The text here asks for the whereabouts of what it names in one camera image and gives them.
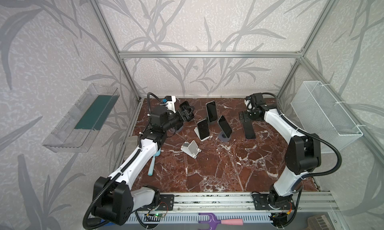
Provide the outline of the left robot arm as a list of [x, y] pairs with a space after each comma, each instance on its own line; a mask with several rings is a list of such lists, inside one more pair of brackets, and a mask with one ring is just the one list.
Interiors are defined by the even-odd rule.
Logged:
[[167, 132], [177, 131], [194, 118], [193, 106], [183, 102], [176, 111], [165, 105], [149, 113], [149, 122], [138, 136], [138, 145], [128, 159], [107, 178], [99, 177], [94, 184], [93, 200], [85, 212], [83, 228], [98, 229], [108, 223], [122, 226], [132, 213], [143, 207], [156, 208], [160, 192], [147, 186], [133, 191], [132, 186], [147, 162], [161, 149]]

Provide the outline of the purple round phone stand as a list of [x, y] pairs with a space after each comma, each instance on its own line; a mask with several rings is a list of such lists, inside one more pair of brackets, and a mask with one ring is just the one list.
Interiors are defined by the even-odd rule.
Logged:
[[231, 140], [231, 136], [232, 136], [232, 133], [230, 133], [230, 135], [227, 136], [224, 131], [221, 131], [218, 135], [218, 138], [220, 141], [224, 143], [228, 143]]

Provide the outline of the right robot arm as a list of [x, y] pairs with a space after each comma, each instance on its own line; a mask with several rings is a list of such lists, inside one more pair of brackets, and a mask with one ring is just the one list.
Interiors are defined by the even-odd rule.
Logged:
[[[310, 134], [288, 118], [280, 110], [278, 102], [267, 104], [264, 97], [267, 93], [254, 93], [245, 98], [246, 110], [239, 113], [245, 138], [256, 138], [253, 122], [264, 120], [270, 124], [287, 142], [285, 154], [285, 169], [279, 179], [271, 186], [265, 200], [272, 209], [281, 209], [292, 200], [297, 192], [297, 186], [306, 178], [321, 177], [335, 173], [342, 165], [339, 150], [316, 134]], [[337, 157], [335, 166], [325, 172], [316, 173], [314, 170], [322, 163], [321, 144], [329, 147]]]

